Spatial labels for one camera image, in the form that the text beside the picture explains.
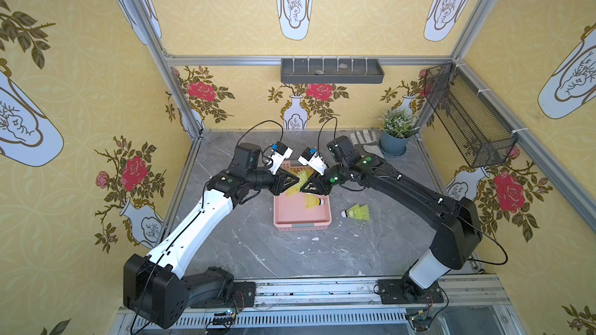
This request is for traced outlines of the grey wall shelf tray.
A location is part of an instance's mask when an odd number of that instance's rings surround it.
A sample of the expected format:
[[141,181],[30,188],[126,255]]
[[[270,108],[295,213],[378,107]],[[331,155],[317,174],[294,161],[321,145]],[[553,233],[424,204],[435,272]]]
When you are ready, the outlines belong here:
[[381,84],[385,72],[378,59],[368,57],[283,58],[280,80],[284,84]]

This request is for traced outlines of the small circuit board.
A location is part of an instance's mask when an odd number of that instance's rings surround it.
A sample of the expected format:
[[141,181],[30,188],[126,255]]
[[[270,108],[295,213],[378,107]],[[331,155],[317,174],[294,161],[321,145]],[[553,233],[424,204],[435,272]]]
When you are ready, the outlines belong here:
[[214,313],[214,318],[211,321],[212,326],[232,327],[235,323],[237,313],[233,310],[226,310],[222,313]]
[[414,333],[424,333],[429,330],[432,316],[428,314],[428,310],[407,312],[405,317]]

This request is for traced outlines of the yellow shuttlecock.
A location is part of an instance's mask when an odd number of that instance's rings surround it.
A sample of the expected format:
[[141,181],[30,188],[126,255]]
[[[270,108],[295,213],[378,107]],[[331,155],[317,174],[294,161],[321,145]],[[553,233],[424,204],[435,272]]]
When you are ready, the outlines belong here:
[[305,209],[314,209],[318,206],[323,206],[324,200],[318,198],[314,195],[305,195],[304,196],[304,208]]
[[349,209],[341,211],[341,217],[354,220],[369,221],[369,206],[356,204]]
[[312,176],[312,171],[309,169],[300,170],[300,171],[292,171],[296,177],[298,177],[298,183],[290,187],[287,191],[285,191],[286,196],[296,195],[300,192],[301,188],[307,183],[310,176]]

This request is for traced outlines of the small circuit board left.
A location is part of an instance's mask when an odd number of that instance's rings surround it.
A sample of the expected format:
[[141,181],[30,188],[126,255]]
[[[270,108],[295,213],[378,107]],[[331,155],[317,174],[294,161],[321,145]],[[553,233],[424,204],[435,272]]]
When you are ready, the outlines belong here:
[[222,313],[214,313],[214,318],[211,321],[212,326],[232,327],[235,323],[237,313],[233,310],[226,310]]

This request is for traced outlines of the small circuit board right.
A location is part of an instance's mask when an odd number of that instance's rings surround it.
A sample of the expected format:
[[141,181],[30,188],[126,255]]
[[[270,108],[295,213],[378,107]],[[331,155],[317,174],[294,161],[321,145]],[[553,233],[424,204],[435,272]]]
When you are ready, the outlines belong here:
[[428,314],[428,310],[407,312],[405,317],[414,333],[424,333],[429,330],[432,316]]

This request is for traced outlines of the green plant in blue pot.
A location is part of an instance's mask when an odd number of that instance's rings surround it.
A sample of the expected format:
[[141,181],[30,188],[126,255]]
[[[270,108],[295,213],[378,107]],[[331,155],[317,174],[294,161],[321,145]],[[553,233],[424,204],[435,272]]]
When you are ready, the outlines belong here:
[[398,157],[407,151],[409,140],[416,133],[416,118],[408,110],[387,110],[382,120],[380,149],[385,155]]

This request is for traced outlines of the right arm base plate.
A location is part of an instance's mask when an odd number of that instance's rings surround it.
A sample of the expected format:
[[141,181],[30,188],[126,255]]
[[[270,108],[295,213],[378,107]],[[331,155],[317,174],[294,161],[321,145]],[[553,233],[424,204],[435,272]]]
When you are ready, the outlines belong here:
[[383,305],[430,306],[445,303],[445,296],[437,282],[429,288],[420,288],[409,278],[381,279],[377,282],[377,293]]

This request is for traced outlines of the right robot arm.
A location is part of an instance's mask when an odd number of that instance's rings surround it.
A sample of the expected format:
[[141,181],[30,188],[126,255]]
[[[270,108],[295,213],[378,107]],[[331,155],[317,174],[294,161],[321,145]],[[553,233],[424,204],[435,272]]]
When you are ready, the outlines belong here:
[[315,149],[306,148],[299,163],[315,173],[301,187],[312,195],[330,195],[335,186],[353,181],[389,196],[416,213],[436,231],[430,247],[401,279],[401,289],[421,296],[442,276],[461,269],[482,240],[473,201],[442,195],[412,180],[384,158],[357,148],[347,136],[327,144],[335,165],[329,167]]

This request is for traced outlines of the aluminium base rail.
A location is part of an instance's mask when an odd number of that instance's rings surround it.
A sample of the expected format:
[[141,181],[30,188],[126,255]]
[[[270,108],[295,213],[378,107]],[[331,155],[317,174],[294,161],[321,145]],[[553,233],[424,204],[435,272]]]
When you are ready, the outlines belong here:
[[[111,334],[189,333],[290,327],[398,325],[408,334],[524,334],[526,329],[496,275],[447,275],[438,282],[444,304],[383,305],[377,293],[377,277],[313,277],[286,279],[244,279],[255,282],[256,298],[251,308],[186,308],[178,321],[163,329],[126,309],[120,309]],[[237,313],[232,327],[212,326],[214,313]],[[414,333],[407,312],[428,310],[429,330]]]

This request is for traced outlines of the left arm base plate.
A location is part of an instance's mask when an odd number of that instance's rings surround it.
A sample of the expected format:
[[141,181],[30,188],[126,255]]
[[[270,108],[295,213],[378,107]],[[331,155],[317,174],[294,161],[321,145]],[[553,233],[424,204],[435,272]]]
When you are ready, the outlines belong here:
[[255,304],[255,282],[227,282],[202,285],[190,293],[189,307],[193,309],[238,306],[251,308]]

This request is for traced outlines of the grey white work glove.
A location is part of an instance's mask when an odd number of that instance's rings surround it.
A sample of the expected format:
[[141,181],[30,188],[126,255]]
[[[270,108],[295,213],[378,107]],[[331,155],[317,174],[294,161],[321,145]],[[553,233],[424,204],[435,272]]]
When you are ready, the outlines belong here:
[[385,158],[380,149],[380,142],[377,133],[374,130],[357,130],[349,134],[355,149],[363,157],[372,157],[376,155],[379,158]]

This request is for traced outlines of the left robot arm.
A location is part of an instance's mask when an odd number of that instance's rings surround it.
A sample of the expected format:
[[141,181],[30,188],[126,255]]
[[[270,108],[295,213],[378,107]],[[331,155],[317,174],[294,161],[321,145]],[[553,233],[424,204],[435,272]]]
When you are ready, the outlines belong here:
[[277,142],[272,150],[261,165],[261,147],[237,144],[231,163],[206,182],[200,201],[180,225],[144,257],[134,254],[128,259],[124,265],[124,306],[136,317],[168,329],[194,304],[231,298],[232,274],[209,268],[187,275],[186,269],[217,224],[250,200],[249,192],[265,189],[280,195],[298,183],[298,177],[281,168],[292,149]]

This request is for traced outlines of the pink perforated storage basket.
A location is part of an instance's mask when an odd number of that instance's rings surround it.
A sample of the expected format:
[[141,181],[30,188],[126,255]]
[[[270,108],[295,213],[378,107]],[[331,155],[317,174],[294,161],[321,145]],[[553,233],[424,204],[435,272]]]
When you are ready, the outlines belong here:
[[[281,169],[289,172],[309,169],[315,173],[310,167],[292,161],[284,161]],[[315,195],[324,200],[324,205],[305,209],[305,195],[310,194],[299,192],[296,195],[286,196],[284,193],[274,197],[273,224],[278,231],[325,230],[331,225],[332,210],[329,197]]]

